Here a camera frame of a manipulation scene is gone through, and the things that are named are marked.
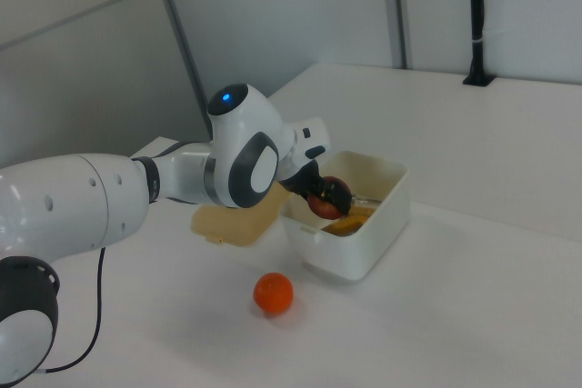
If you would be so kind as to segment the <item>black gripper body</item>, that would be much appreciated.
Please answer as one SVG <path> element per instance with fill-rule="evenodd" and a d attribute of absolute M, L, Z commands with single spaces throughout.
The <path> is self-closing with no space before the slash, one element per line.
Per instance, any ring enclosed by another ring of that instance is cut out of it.
<path fill-rule="evenodd" d="M 324 179 L 319 173 L 317 161 L 304 165 L 295 175 L 278 182 L 288 192 L 303 198 L 319 196 L 324 190 Z"/>

